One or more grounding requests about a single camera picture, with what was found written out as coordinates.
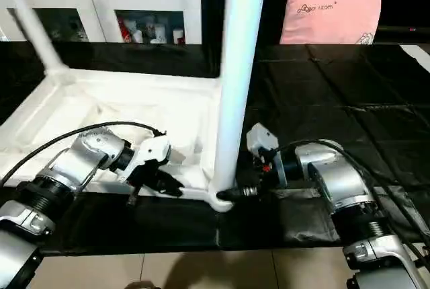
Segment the glass cabinet door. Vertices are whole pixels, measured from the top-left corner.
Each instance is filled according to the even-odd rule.
[[[28,35],[17,17],[16,10],[8,9],[24,38]],[[76,9],[35,9],[46,33],[53,42],[88,42],[88,36]]]
[[[107,42],[202,42],[200,0],[93,1]]]
[[[27,0],[52,41],[105,42],[92,0]],[[13,0],[0,0],[0,27],[9,41],[27,40]]]
[[[124,42],[185,44],[182,11],[115,10]]]

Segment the black cable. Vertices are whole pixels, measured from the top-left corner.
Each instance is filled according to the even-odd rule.
[[[387,193],[388,197],[394,202],[394,204],[397,206],[397,208],[400,210],[402,215],[406,218],[406,220],[409,222],[411,227],[417,231],[419,234],[421,240],[424,242],[426,246],[429,246],[428,243],[430,243],[430,239],[428,236],[421,230],[418,223],[415,221],[415,219],[409,214],[409,212],[404,208],[402,203],[398,200],[398,198],[394,195],[394,193],[391,191],[391,189],[388,187],[388,183],[386,182],[386,179],[389,180],[389,178],[385,176],[381,176],[380,174],[376,173],[373,169],[371,169],[366,163],[364,163],[361,159],[357,159],[355,156],[353,156],[351,153],[343,150],[342,148],[336,146],[335,144],[324,141],[324,140],[299,140],[295,142],[291,142],[290,144],[287,144],[286,146],[278,147],[276,149],[272,149],[271,152],[273,154],[276,154],[278,151],[282,151],[284,149],[290,148],[290,147],[299,147],[302,145],[308,145],[310,143],[316,143],[320,145],[324,145],[326,147],[329,147],[330,149],[333,149],[343,155],[357,170],[357,172],[361,175],[363,180],[367,180],[366,177],[363,175],[363,172],[361,170],[364,170],[370,177],[376,181],[379,185],[381,185],[382,189]],[[368,185],[370,188],[370,191],[374,195],[375,200],[377,201],[378,205],[380,206],[380,209],[384,209],[373,185]],[[426,260],[425,257],[421,255],[421,253],[417,250],[417,248],[409,242],[406,237],[404,237],[401,232],[397,229],[395,224],[393,223],[390,215],[386,212],[386,216],[388,217],[389,224],[395,234],[399,236],[399,238],[402,239],[403,243],[406,244],[409,249],[418,257],[418,261],[420,264],[425,266],[429,272],[430,272],[430,263]]]
[[[36,156],[41,151],[45,150],[46,148],[52,146],[54,143],[57,143],[58,141],[68,138],[74,134],[78,134],[84,131],[92,130],[95,128],[101,128],[102,126],[138,126],[140,128],[144,128],[147,130],[150,130],[154,136],[162,136],[164,135],[162,132],[158,131],[156,128],[153,128],[152,126],[147,126],[146,124],[138,123],[138,122],[132,122],[132,121],[109,121],[109,122],[103,122],[103,123],[97,123],[92,124],[90,126],[84,126],[83,128],[79,128],[73,131],[70,131],[68,133],[62,134],[60,136],[57,136],[56,138],[53,138],[51,141],[48,141],[47,143],[43,144],[36,150],[33,150],[31,153],[26,155],[23,159],[21,159],[11,170],[9,170],[3,179],[0,181],[0,188],[2,188],[5,183],[10,179],[10,177],[27,161],[29,161],[31,158]]]

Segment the red component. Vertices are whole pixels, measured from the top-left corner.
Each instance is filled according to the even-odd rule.
[[[132,35],[128,32],[126,26],[124,25],[124,20],[122,18],[118,19],[118,24],[120,25],[121,36],[124,42],[132,42]]]

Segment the white plastic furniture piece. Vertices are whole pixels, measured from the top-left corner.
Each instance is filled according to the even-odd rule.
[[[216,193],[234,187],[263,0],[226,0],[219,79],[70,69],[26,0],[14,2],[46,77],[0,127],[0,175],[62,133],[108,120],[131,120],[167,131],[173,151],[164,170],[184,184],[182,198],[206,201],[219,212],[231,209],[232,203],[219,200]],[[149,136],[129,126],[112,130],[135,143]],[[72,140],[40,153],[7,185],[31,180]],[[130,187],[102,171],[87,190],[128,193]],[[150,190],[140,195],[161,196]]]

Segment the wrinkled black fabric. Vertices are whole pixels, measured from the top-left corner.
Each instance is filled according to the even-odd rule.
[[[59,44],[71,67],[160,75],[216,77],[199,46],[149,48],[127,44]],[[0,44],[5,56],[2,121],[42,80],[31,47]],[[243,132],[261,122],[280,144],[303,138],[340,142],[375,171],[408,185],[394,187],[414,216],[430,224],[430,73],[398,46],[268,46],[256,51]],[[253,181],[242,137],[239,183]],[[0,191],[0,202],[12,190]],[[49,255],[89,255],[211,249],[341,245],[324,200],[313,185],[290,183],[284,192],[216,213],[203,202],[80,194],[44,245]],[[412,241],[418,239],[397,208],[384,206]],[[420,220],[415,208],[421,213]]]

